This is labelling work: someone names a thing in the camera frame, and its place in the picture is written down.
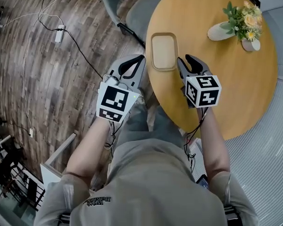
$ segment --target pants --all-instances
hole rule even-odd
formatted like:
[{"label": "pants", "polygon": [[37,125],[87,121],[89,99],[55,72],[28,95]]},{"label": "pants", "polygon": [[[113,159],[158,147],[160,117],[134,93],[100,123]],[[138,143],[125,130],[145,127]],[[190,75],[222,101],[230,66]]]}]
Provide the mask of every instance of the pants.
[{"label": "pants", "polygon": [[133,107],[131,116],[124,124],[114,149],[126,142],[156,138],[170,142],[184,150],[184,139],[178,127],[166,115],[161,106],[158,106],[155,111],[154,128],[151,132],[147,124],[147,115],[145,105],[139,104]]}]

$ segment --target shirt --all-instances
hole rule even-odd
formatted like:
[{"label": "shirt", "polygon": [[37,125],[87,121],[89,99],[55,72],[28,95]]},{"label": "shirt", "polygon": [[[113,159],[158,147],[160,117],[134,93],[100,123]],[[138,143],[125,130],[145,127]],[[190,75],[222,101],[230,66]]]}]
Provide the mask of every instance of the shirt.
[{"label": "shirt", "polygon": [[233,175],[218,173],[209,190],[197,185],[185,152],[172,143],[124,143],[115,150],[110,168],[106,186],[92,195],[81,179],[63,175],[48,188],[34,225],[57,225],[59,215],[68,211],[71,226],[226,226],[223,203],[228,185],[230,204],[243,225],[258,224]]}]

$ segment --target flower pot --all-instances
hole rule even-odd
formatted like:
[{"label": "flower pot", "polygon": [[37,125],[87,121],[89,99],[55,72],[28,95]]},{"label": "flower pot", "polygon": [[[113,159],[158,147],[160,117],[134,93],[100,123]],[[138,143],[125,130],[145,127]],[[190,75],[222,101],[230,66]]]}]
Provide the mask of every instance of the flower pot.
[{"label": "flower pot", "polygon": [[259,40],[254,40],[253,42],[243,39],[241,41],[242,47],[244,48],[244,50],[246,51],[258,51],[260,49],[260,41]]},{"label": "flower pot", "polygon": [[214,25],[208,30],[208,38],[212,41],[219,41],[219,40],[226,40],[230,37],[233,37],[235,33],[227,34],[229,30],[223,29],[220,27],[221,24],[228,23],[228,22],[222,22],[219,24]]}]

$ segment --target shirt sleeve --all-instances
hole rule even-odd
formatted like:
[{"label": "shirt sleeve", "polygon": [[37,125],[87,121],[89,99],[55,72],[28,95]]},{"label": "shirt sleeve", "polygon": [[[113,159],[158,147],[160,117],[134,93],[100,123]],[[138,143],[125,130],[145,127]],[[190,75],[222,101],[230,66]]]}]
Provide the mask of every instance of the shirt sleeve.
[{"label": "shirt sleeve", "polygon": [[236,177],[230,172],[219,172],[213,177],[209,189],[221,202],[236,208],[244,226],[257,226],[258,217]]},{"label": "shirt sleeve", "polygon": [[90,196],[87,185],[78,177],[65,174],[58,183],[50,183],[34,226],[56,226],[62,213],[71,212]]}]

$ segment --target round wooden table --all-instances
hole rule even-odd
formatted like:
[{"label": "round wooden table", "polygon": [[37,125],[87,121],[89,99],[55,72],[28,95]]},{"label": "round wooden table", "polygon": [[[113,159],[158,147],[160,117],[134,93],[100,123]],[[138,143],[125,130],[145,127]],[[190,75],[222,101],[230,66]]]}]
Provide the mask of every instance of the round wooden table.
[{"label": "round wooden table", "polygon": [[154,93],[167,115],[186,132],[198,125],[196,109],[188,108],[177,68],[158,71],[153,67],[152,35],[173,33],[181,58],[185,54],[196,56],[218,76],[222,92],[213,110],[224,139],[239,136],[256,124],[267,110],[277,81],[275,45],[264,20],[260,51],[246,52],[236,36],[222,41],[207,37],[211,26],[227,21],[222,8],[228,1],[242,6],[245,0],[162,0],[152,15],[146,40],[147,69]]}]

